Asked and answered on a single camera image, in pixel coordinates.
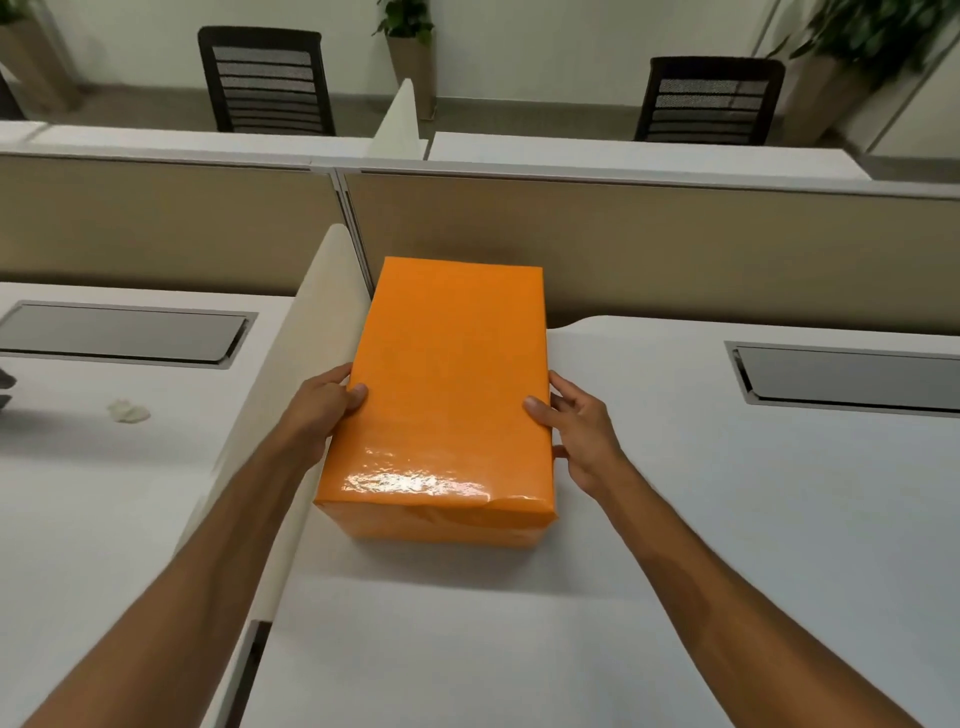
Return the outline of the person's left hand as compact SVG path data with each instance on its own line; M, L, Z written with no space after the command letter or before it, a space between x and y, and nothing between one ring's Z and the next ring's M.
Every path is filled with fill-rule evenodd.
M274 428L278 448L286 460L305 473L321 462L338 418L338 384L352 383L353 362L308 378L294 393Z

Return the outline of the person's right hand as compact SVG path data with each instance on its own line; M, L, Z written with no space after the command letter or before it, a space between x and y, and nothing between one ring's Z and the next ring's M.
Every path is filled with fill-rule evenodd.
M556 370L548 371L549 400L558 410L559 443L554 458L563 459L571 480L595 500L603 498L630 468L606 404Z

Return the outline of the orange box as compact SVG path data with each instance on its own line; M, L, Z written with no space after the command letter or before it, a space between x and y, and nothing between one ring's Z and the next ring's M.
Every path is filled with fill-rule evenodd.
M544 270L387 256L314 505L354 539L533 549L557 520Z

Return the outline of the person's right forearm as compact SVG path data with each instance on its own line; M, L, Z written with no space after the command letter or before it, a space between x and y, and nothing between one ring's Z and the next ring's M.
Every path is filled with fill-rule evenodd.
M922 728L721 560L625 458L594 498L735 728Z

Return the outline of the person's left forearm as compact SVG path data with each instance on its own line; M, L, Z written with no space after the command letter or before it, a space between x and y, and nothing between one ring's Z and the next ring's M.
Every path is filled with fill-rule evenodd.
M328 436L271 433L170 563L21 728L200 728Z

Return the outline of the white desk side divider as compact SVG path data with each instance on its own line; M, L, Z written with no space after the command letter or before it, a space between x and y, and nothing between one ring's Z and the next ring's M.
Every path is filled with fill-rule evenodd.
M299 392L307 381L354 360L371 300L351 232L344 224L330 225L234 419L215 462L212 485L199 499L177 544L178 551L186 545L231 478L263 448L292 462L281 467L283 474L301 476L295 489L281 491L286 512L198 728L226 728L232 711L239 708L248 659L258 632L278 611L311 508L326 446L306 444L309 430L304 424L315 398Z
M420 162L426 146L420 139L415 89L403 79L378 130L369 141L365 157L374 160Z

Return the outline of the beige desk partition panel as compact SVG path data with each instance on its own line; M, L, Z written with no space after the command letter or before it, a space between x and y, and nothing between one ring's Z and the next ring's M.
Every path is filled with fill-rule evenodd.
M291 296L335 224L307 169L0 153L0 283Z
M558 321L600 314L960 335L946 193L345 175L366 268L534 266Z

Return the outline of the black mesh office chair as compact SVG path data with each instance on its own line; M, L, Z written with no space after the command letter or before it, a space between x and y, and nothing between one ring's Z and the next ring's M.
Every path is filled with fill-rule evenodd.
M785 78L774 58L653 57L633 140L763 146Z
M206 26L197 42L218 132L337 136L320 32Z

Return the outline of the potted green plant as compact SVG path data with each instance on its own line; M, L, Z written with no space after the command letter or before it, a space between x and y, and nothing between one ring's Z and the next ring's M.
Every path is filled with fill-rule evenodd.
M954 22L960 0L818 0L805 27L769 54L788 48L799 62L783 143L812 147L878 92L921 77Z
M0 0L0 66L43 112L75 111L83 95L30 3Z
M374 33L387 40L397 83L413 86L418 120L431 122L437 110L436 27L430 0L376 0L380 20Z

